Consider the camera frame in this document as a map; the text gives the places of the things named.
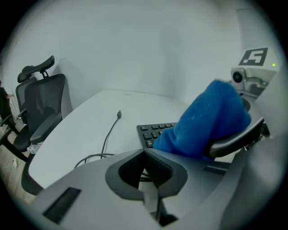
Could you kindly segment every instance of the cable plug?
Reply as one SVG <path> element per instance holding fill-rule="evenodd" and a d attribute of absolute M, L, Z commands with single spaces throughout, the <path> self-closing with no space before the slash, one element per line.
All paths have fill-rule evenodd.
<path fill-rule="evenodd" d="M 122 112 L 121 110 L 119 110 L 119 112 L 117 112 L 117 117 L 120 119 L 122 117 Z"/>

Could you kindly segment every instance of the keyboard key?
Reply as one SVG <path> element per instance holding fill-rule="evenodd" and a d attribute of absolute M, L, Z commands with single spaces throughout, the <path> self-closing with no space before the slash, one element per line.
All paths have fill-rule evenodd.
<path fill-rule="evenodd" d="M 153 138 L 157 138 L 159 136 L 157 132 L 152 132 L 151 134 Z"/>
<path fill-rule="evenodd" d="M 153 147 L 152 141 L 146 141 L 146 145 L 147 145 L 148 148 L 152 148 Z"/>
<path fill-rule="evenodd" d="M 148 139 L 151 139 L 151 135 L 149 133 L 143 133 L 143 136 L 144 136 L 144 139 L 145 140 L 148 140 Z"/>

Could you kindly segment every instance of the chair armrest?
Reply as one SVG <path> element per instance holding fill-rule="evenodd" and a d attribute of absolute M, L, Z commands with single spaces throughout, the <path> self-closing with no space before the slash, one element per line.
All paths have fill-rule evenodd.
<path fill-rule="evenodd" d="M 6 117 L 4 120 L 1 121 L 0 123 L 0 127 L 2 127 L 4 125 L 4 123 L 10 118 L 12 117 L 12 115 L 10 114 L 8 117 Z"/>
<path fill-rule="evenodd" d="M 53 129 L 61 122 L 62 116 L 60 113 L 51 114 L 46 120 L 38 127 L 30 138 L 31 144 L 36 145 L 43 142 Z"/>
<path fill-rule="evenodd" d="M 20 118 L 20 117 L 22 117 L 25 113 L 27 113 L 27 109 L 23 109 L 23 110 L 17 115 L 17 117 Z"/>

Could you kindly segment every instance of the black keyboard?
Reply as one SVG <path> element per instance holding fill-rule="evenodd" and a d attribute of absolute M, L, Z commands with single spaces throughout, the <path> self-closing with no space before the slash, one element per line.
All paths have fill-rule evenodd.
<path fill-rule="evenodd" d="M 166 128 L 174 127 L 177 123 L 137 125 L 137 131 L 143 148 L 152 148 L 154 141 Z"/>

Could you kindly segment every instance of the chair seat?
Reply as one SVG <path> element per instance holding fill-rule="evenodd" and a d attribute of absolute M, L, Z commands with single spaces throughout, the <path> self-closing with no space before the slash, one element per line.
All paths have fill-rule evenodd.
<path fill-rule="evenodd" d="M 28 172 L 29 166 L 34 156 L 35 156 L 34 154 L 30 154 L 28 156 L 28 160 L 26 161 L 26 164 L 22 172 L 21 186 L 26 192 L 32 195 L 38 195 L 38 193 L 40 193 L 40 191 L 43 188 L 29 175 Z"/>
<path fill-rule="evenodd" d="M 37 66 L 26 66 L 22 69 L 24 75 L 29 75 L 35 72 L 47 70 L 54 65 L 55 59 L 54 56 L 49 57 L 45 62 Z"/>
<path fill-rule="evenodd" d="M 28 125 L 25 125 L 19 134 L 16 136 L 13 145 L 20 151 L 26 152 L 27 148 L 30 146 L 30 132 Z"/>

